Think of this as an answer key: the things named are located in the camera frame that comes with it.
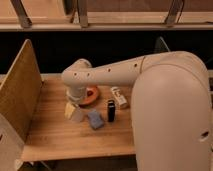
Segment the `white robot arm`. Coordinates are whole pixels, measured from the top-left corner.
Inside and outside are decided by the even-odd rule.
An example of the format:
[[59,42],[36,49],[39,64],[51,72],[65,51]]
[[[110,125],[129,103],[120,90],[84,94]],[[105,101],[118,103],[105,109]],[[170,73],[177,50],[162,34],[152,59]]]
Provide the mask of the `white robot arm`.
[[131,85],[138,171],[211,171],[209,75],[196,55],[173,51],[93,68],[79,59],[62,72],[70,101],[88,85]]

